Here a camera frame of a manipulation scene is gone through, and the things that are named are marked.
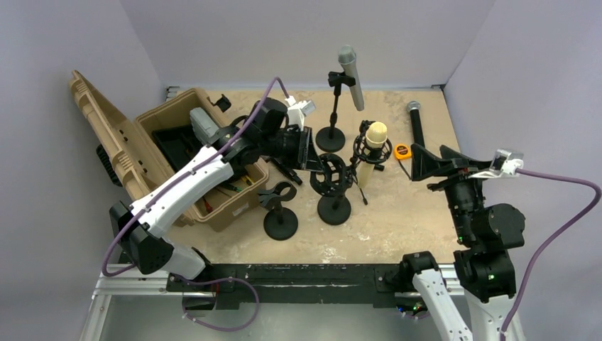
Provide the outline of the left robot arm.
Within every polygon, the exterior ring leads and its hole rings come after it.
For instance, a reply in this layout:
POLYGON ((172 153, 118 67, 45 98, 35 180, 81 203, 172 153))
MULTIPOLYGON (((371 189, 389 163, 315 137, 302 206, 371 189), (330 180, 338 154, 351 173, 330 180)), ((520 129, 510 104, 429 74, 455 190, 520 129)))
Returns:
POLYGON ((250 114, 209 136, 196 156, 158 188, 130 205, 114 204, 109 216, 115 237, 108 251, 121 247, 142 274, 169 271, 184 277, 193 290, 207 288, 212 272, 206 258, 169 241, 168 231, 186 209, 262 156, 279 158, 292 169, 320 172, 312 130, 304 124, 315 109, 311 100, 262 97, 250 114))

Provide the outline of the black round-base mic stand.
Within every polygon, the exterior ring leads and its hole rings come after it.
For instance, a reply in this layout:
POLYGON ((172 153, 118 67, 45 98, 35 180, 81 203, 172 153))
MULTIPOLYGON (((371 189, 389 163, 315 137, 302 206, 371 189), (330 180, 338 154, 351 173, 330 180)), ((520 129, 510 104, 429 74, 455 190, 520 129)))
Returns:
POLYGON ((298 229, 297 215, 283 202, 291 201, 297 194, 296 187, 288 181, 280 181, 271 189, 258 190, 258 201, 267 210, 263 219, 265 233, 274 240, 291 238, 298 229))

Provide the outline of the cream condenser microphone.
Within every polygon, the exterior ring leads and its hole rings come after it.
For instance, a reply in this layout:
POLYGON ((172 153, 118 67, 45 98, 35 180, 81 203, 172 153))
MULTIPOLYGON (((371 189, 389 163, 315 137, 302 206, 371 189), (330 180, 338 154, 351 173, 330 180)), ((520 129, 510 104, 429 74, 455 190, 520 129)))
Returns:
MULTIPOLYGON (((370 124, 364 134, 364 146, 366 147, 363 155, 368 159, 377 159, 380 156, 383 144, 388 138, 387 126, 380 121, 375 121, 370 124)), ((364 189, 368 185, 368 181, 372 176, 375 164, 361 161, 356 169, 358 187, 364 189)))

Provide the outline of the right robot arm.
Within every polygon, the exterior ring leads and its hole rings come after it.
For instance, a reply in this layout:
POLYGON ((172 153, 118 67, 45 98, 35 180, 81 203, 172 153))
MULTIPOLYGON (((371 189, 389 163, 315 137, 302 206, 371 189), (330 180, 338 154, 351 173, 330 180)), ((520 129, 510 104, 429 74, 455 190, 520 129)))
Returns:
POLYGON ((498 149, 492 161, 478 161, 445 145, 438 156, 411 145, 412 180, 440 177, 429 190, 444 192, 462 250, 454 252, 454 270, 469 306, 466 324, 455 306, 441 267, 428 251, 406 254, 394 279, 398 288, 416 290, 427 305, 443 340, 524 340, 513 310, 518 303, 515 268, 509 249, 522 247, 525 216, 512 205, 486 207, 483 182, 516 178, 523 153, 498 149))

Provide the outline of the black mesh-head microphone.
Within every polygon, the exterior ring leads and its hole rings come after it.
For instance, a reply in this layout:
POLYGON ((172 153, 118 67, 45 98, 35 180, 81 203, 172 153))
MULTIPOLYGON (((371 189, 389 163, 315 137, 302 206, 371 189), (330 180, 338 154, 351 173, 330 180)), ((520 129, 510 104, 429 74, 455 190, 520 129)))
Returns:
POLYGON ((420 118, 420 107, 421 105, 418 101, 412 100, 407 103, 406 110, 410 115, 410 124, 414 143, 418 144, 419 146, 425 147, 425 138, 420 118))

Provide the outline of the black tripod shock-mount stand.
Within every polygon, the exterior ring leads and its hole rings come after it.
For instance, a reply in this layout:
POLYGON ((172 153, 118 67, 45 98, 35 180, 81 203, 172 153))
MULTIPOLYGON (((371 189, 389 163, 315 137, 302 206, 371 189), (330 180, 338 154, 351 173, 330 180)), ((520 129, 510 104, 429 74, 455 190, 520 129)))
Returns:
POLYGON ((363 188, 375 169, 384 169, 383 163, 392 153, 387 126, 380 121, 363 120, 359 126, 359 135, 353 142, 352 152, 347 173, 351 184, 357 185, 364 205, 367 205, 363 188))

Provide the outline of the black shock-mount round stand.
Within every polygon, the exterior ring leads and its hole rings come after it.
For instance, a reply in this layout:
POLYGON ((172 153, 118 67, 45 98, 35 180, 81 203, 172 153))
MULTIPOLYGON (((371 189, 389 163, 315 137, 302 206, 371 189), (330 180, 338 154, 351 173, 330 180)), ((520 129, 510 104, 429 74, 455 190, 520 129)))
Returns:
POLYGON ((317 213, 326 224, 341 225, 351 216, 351 203, 346 197, 351 187, 347 166, 335 153, 323 153, 319 160, 323 171, 310 173, 310 185, 321 196, 317 213))

